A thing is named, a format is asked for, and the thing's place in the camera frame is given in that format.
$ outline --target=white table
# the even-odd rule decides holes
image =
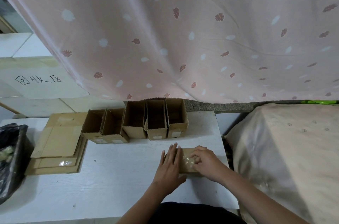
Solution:
[[[80,173],[28,176],[21,187],[0,205],[0,223],[94,219],[122,216],[153,180],[162,150],[178,142],[182,148],[207,146],[227,166],[226,154],[213,111],[188,112],[186,136],[128,144],[91,141]],[[37,140],[48,118],[3,120],[0,126],[26,124],[28,137]],[[236,198],[206,178],[188,177],[164,202],[208,204],[238,209]]]

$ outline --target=person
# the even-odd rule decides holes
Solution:
[[[171,145],[165,157],[162,152],[153,182],[140,200],[117,222],[119,224],[143,223],[245,223],[237,215],[221,207],[201,204],[166,202],[163,199],[186,181],[179,176],[181,148]],[[211,181],[227,188],[248,210],[258,224],[307,224],[241,175],[226,167],[207,147],[197,146],[190,155],[195,158],[193,168]]]

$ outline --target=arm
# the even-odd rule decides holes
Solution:
[[[254,187],[241,175],[227,168],[206,147],[197,146],[191,157],[197,157],[193,167],[208,179],[227,188],[248,210],[258,224],[307,224]]]
[[[166,158],[165,151],[162,151],[153,182],[117,224],[147,223],[164,198],[186,181],[186,176],[178,178],[181,148],[179,146],[176,153],[176,147],[177,143],[169,147]]]

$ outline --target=forearm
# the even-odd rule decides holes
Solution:
[[[147,223],[164,199],[156,184],[151,184],[145,194],[117,222],[118,224]]]
[[[235,171],[225,168],[220,183],[244,205],[258,224],[307,223],[258,190]]]

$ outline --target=hand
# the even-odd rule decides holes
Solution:
[[[195,157],[193,168],[209,180],[221,183],[225,170],[229,170],[207,147],[197,146],[190,155]]]
[[[177,187],[186,181],[186,176],[181,176],[179,178],[181,148],[178,146],[177,153],[176,148],[177,143],[171,145],[168,149],[166,158],[165,151],[162,151],[159,167],[151,184],[157,186],[164,197],[171,194]]]

